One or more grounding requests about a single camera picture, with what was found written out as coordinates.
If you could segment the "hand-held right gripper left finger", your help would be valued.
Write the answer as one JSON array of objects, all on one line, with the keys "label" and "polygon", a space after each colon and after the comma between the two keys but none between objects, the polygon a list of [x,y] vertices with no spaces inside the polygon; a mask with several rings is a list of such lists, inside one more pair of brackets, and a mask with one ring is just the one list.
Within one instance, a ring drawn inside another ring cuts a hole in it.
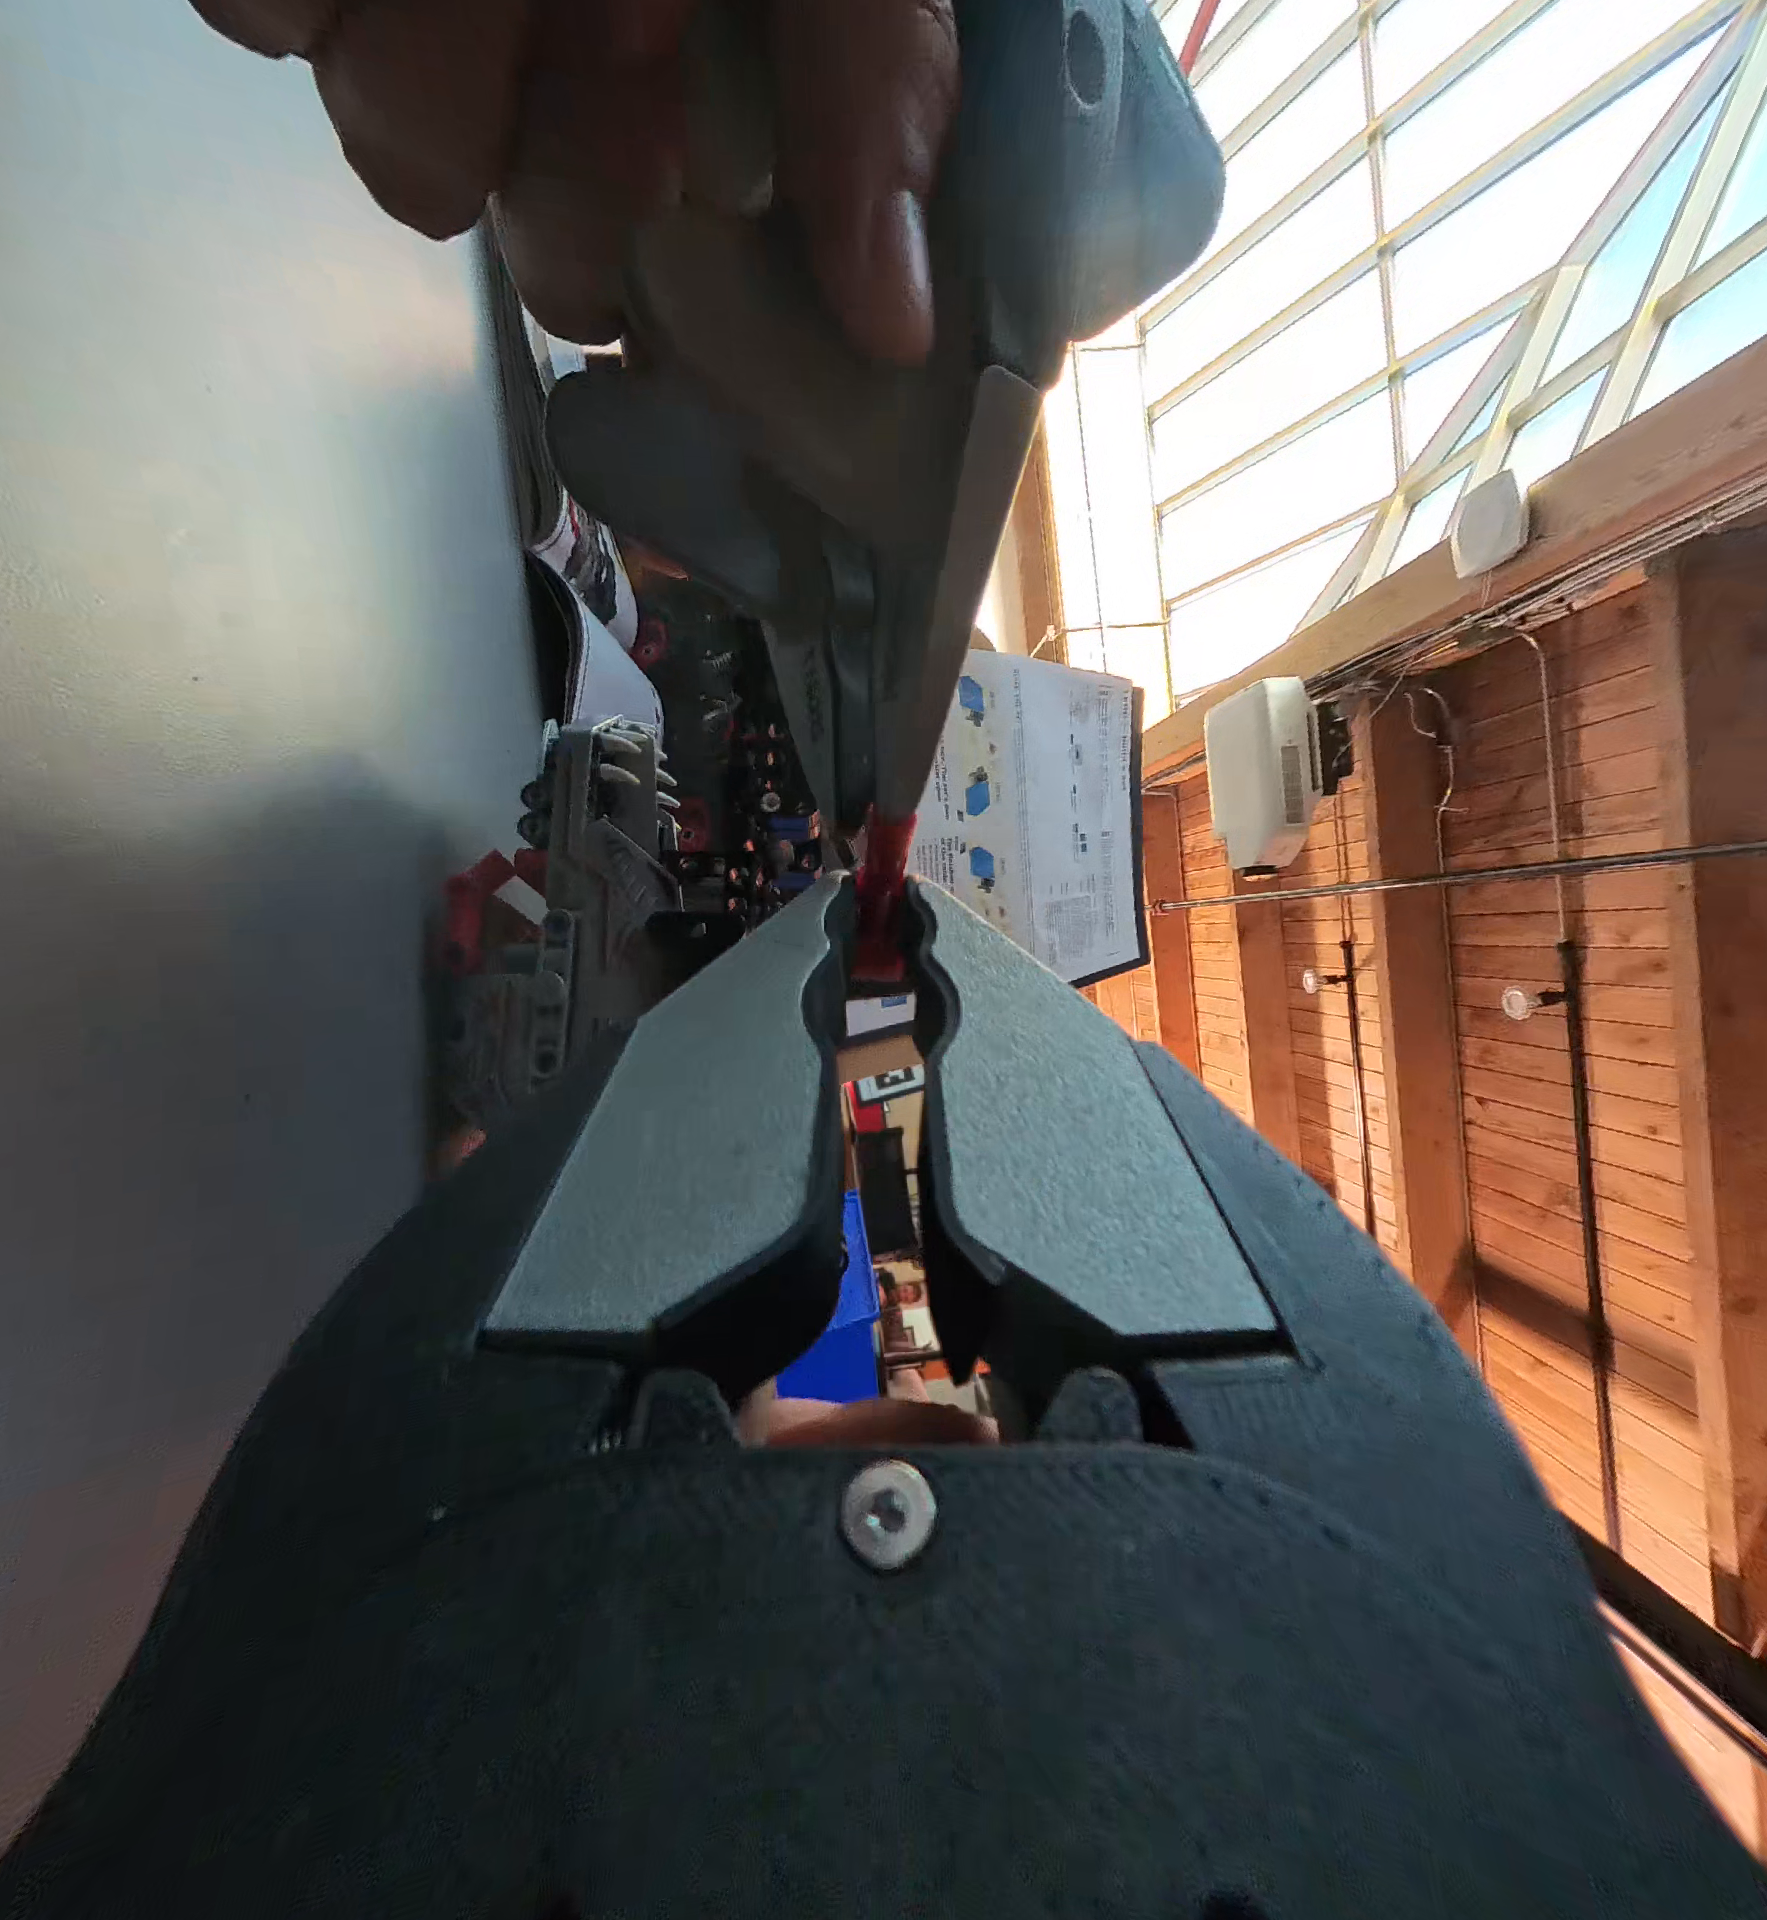
[{"label": "hand-held right gripper left finger", "polygon": [[636,1023],[482,1322],[486,1344],[748,1396],[844,1273],[854,876],[818,878]]}]

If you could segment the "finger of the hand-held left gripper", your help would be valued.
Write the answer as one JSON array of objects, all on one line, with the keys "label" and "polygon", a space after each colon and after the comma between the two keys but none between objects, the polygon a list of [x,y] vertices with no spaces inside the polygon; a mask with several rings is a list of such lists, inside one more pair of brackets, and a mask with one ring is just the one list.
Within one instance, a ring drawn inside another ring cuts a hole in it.
[{"label": "finger of the hand-held left gripper", "polygon": [[910,818],[922,798],[1038,422],[1026,379],[980,375],[936,541],[890,579],[874,657],[872,802],[886,821]]},{"label": "finger of the hand-held left gripper", "polygon": [[854,541],[786,550],[774,613],[764,614],[778,690],[816,810],[850,843],[876,798],[876,579]]}]

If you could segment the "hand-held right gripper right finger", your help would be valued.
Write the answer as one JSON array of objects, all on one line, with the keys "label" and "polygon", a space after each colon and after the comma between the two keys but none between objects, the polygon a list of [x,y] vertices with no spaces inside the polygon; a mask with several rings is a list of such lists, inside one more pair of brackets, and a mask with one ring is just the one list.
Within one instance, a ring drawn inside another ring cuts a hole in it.
[{"label": "hand-held right gripper right finger", "polygon": [[1160,1097],[1086,997],[952,894],[904,894],[920,1197],[944,1364],[1008,1388],[1280,1357],[1280,1313]]}]

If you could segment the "red lego claw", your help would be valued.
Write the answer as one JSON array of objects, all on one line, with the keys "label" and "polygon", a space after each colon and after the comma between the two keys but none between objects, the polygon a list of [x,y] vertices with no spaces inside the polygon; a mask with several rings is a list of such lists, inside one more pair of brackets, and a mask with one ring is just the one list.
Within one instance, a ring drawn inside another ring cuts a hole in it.
[{"label": "red lego claw", "polygon": [[850,983],[866,992],[894,992],[906,981],[904,875],[876,865],[862,867],[856,875],[854,901]]}]

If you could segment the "grey dinosaur lego model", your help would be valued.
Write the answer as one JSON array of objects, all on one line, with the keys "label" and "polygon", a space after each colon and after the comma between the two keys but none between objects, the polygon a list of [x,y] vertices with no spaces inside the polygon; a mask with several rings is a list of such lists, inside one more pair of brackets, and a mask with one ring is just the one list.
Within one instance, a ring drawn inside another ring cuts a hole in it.
[{"label": "grey dinosaur lego model", "polygon": [[484,1133],[668,987],[652,925],[682,909],[676,782],[656,728],[550,724],[518,843],[444,886],[438,1086]]}]

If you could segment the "lego instruction booklet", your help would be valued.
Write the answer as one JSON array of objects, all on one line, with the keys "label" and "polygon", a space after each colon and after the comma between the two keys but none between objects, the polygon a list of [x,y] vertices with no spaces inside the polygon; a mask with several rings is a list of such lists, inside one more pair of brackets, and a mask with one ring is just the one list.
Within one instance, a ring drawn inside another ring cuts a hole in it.
[{"label": "lego instruction booklet", "polygon": [[560,726],[624,721],[658,735],[662,702],[634,658],[640,613],[620,547],[564,489],[546,437],[550,397],[586,370],[586,354],[534,323],[490,222],[478,253],[540,715]]}]

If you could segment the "person's right hand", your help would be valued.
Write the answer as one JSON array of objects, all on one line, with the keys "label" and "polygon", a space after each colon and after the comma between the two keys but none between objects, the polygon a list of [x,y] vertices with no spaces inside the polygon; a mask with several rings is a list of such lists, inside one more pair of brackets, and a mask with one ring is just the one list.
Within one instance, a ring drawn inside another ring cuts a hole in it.
[{"label": "person's right hand", "polygon": [[928,1399],[826,1402],[784,1399],[774,1382],[756,1388],[736,1410],[736,1430],[750,1448],[902,1453],[936,1446],[998,1446],[992,1418]]}]

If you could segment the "person's left hand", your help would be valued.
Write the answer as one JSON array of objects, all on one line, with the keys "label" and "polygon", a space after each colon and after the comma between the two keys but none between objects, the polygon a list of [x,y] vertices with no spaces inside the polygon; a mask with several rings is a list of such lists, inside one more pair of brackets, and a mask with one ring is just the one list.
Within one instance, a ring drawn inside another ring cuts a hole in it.
[{"label": "person's left hand", "polygon": [[[220,37],[312,73],[342,155],[436,242],[492,219],[534,318],[622,329],[632,231],[696,166],[680,3],[196,3]],[[960,95],[952,4],[748,4],[774,79],[774,184],[850,343],[916,366],[936,336],[928,205]]]}]

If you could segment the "black framed paper sign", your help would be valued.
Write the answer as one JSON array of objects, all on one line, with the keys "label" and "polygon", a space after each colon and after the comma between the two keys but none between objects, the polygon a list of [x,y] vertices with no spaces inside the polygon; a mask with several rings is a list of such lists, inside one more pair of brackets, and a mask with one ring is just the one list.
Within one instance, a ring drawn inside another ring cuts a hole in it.
[{"label": "black framed paper sign", "polygon": [[910,992],[850,998],[840,1047],[846,1129],[852,1141],[898,1133],[916,1158],[924,1117],[924,1059]]}]

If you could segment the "black vertical pipe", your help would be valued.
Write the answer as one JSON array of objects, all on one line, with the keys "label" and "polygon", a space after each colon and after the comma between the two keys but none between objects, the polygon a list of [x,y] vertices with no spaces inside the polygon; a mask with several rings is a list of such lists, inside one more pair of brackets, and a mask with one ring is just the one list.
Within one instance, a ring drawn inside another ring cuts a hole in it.
[{"label": "black vertical pipe", "polygon": [[1610,1322],[1606,1275],[1602,1262],[1602,1232],[1594,1166],[1590,1073],[1584,1018],[1582,948],[1574,935],[1558,940],[1562,975],[1562,1009],[1566,1015],[1568,1086],[1572,1121],[1572,1155],[1576,1174],[1578,1231],[1582,1241],[1586,1285],[1586,1339],[1592,1371],[1594,1415],[1600,1461],[1600,1500],[1604,1540],[1610,1553],[1622,1549],[1622,1502],[1616,1450],[1616,1339]]}]

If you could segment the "thin metal rod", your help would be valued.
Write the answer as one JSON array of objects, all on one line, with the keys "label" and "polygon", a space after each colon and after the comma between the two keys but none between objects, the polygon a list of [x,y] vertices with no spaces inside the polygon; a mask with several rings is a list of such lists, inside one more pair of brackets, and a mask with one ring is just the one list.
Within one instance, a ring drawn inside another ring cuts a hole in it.
[{"label": "thin metal rod", "polygon": [[1224,909],[1224,911],[1248,909],[1248,907],[1258,907],[1258,905],[1294,905],[1294,903],[1352,901],[1352,899],[1354,899],[1354,901],[1356,901],[1356,899],[1358,899],[1358,901],[1360,901],[1360,899],[1366,901],[1366,899],[1372,899],[1372,896],[1374,896],[1374,899],[1382,899],[1382,896],[1388,899],[1388,896],[1398,896],[1398,894],[1402,896],[1404,893],[1406,893],[1406,894],[1414,894],[1414,893],[1416,893],[1416,894],[1420,894],[1420,893],[1422,893],[1422,894],[1430,894],[1430,893],[1436,893],[1436,890],[1438,890],[1438,893],[1446,893],[1446,890],[1452,890],[1452,889],[1454,889],[1454,890],[1462,890],[1462,889],[1464,889],[1464,890],[1468,890],[1468,889],[1474,890],[1474,889],[1478,889],[1478,886],[1482,889],[1484,885],[1488,885],[1488,886],[1490,886],[1490,885],[1492,885],[1492,886],[1500,886],[1500,885],[1506,886],[1506,885],[1508,885],[1508,886],[1510,886],[1510,885],[1516,885],[1516,882],[1518,882],[1518,885],[1522,885],[1522,882],[1528,885],[1528,882],[1532,882],[1532,881],[1534,881],[1534,882],[1538,882],[1538,881],[1550,881],[1550,882],[1554,882],[1554,881],[1556,881],[1556,882],[1564,882],[1564,881],[1570,882],[1570,881],[1572,881],[1572,882],[1576,882],[1576,881],[1580,881],[1580,878],[1586,881],[1586,878],[1592,878],[1592,876],[1594,876],[1594,878],[1596,878],[1596,876],[1600,878],[1600,876],[1624,875],[1624,872],[1652,872],[1652,871],[1668,871],[1668,869],[1692,869],[1692,867],[1702,867],[1702,865],[1712,865],[1712,863],[1748,861],[1748,859],[1767,859],[1767,837],[1764,837],[1764,839],[1760,839],[1760,841],[1758,841],[1758,839],[1756,839],[1756,841],[1752,841],[1752,839],[1746,841],[1746,839],[1744,839],[1744,841],[1740,841],[1740,843],[1736,843],[1736,841],[1730,843],[1730,841],[1728,841],[1728,843],[1724,843],[1724,845],[1720,845],[1720,843],[1716,843],[1716,845],[1714,845],[1714,843],[1712,843],[1712,845],[1708,843],[1706,846],[1704,846],[1704,845],[1700,845],[1700,846],[1698,846],[1698,845],[1692,845],[1690,849],[1688,849],[1688,846],[1684,846],[1684,849],[1682,849],[1682,846],[1674,846],[1674,849],[1668,846],[1668,849],[1658,849],[1658,850],[1652,849],[1652,850],[1642,850],[1642,852],[1616,852],[1616,855],[1596,855],[1596,856],[1558,859],[1558,861],[1540,861],[1540,863],[1518,863],[1518,865],[1508,865],[1508,867],[1498,867],[1498,869],[1452,871],[1452,872],[1436,872],[1436,875],[1406,876],[1406,878],[1404,878],[1404,876],[1400,876],[1400,878],[1398,878],[1398,876],[1390,876],[1390,878],[1388,878],[1388,876],[1384,876],[1384,878],[1382,878],[1382,876],[1374,876],[1374,878],[1372,878],[1372,876],[1370,876],[1370,878],[1362,878],[1362,881],[1360,881],[1360,878],[1358,878],[1358,881],[1354,878],[1354,881],[1346,881],[1346,882],[1344,882],[1344,881],[1336,881],[1336,882],[1330,882],[1330,885],[1328,885],[1328,882],[1320,882],[1320,885],[1314,885],[1314,886],[1312,886],[1312,885],[1304,885],[1304,886],[1302,886],[1302,885],[1298,885],[1298,886],[1294,885],[1294,886],[1288,886],[1288,889],[1286,889],[1286,886],[1280,886],[1280,885],[1272,885],[1272,886],[1270,886],[1270,885],[1266,885],[1266,886],[1264,886],[1264,885],[1258,885],[1256,889],[1244,889],[1244,890],[1240,890],[1240,893],[1238,893],[1238,890],[1234,890],[1234,893],[1228,890],[1228,893],[1224,893],[1224,894],[1218,893],[1218,894],[1212,894],[1212,896],[1210,896],[1210,894],[1204,894],[1202,899],[1200,899],[1200,896],[1196,896],[1196,899],[1194,899],[1194,896],[1188,896],[1186,901],[1184,901],[1184,899],[1180,899],[1180,901],[1178,901],[1178,899],[1170,899],[1170,901],[1168,901],[1168,899],[1164,899],[1164,901],[1160,899],[1160,901],[1152,901],[1146,911],[1148,911],[1150,915],[1172,916],[1172,915],[1200,915],[1200,913],[1218,911],[1218,909]]}]

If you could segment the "white wall unit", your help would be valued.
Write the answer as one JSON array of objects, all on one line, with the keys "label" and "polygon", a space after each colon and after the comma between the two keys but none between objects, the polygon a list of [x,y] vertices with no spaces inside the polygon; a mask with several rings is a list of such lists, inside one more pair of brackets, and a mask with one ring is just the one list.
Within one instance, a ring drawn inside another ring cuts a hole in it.
[{"label": "white wall unit", "polygon": [[1264,679],[1206,715],[1212,829],[1234,876],[1278,876],[1352,772],[1348,723],[1300,679]]}]

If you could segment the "small white wall box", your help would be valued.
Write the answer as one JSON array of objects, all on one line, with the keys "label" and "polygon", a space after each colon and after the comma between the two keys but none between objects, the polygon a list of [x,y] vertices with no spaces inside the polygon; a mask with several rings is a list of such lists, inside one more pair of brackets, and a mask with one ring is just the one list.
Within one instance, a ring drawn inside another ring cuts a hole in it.
[{"label": "small white wall box", "polygon": [[1450,523],[1450,557],[1460,583],[1474,583],[1528,547],[1532,536],[1528,489],[1512,468],[1498,468],[1468,489]]}]

